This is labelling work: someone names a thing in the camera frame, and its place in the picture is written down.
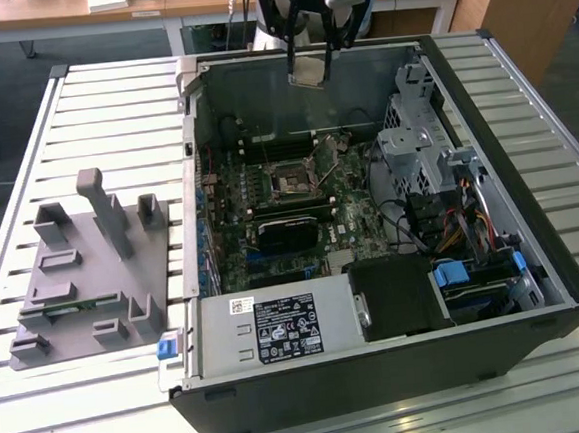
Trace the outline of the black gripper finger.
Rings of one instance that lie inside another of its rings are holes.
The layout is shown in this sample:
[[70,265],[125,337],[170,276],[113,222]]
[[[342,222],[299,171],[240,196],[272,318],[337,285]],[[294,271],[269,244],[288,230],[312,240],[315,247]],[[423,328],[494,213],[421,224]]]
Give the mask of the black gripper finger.
[[256,0],[257,40],[260,51],[281,49],[287,53],[290,84],[302,83],[297,76],[296,48],[306,44],[300,0]]
[[324,75],[326,81],[331,78],[333,52],[340,51],[341,48],[351,48],[370,4],[371,0],[364,0],[353,5],[349,16],[341,26],[336,23],[335,11],[327,6],[323,8],[321,22],[325,37]]

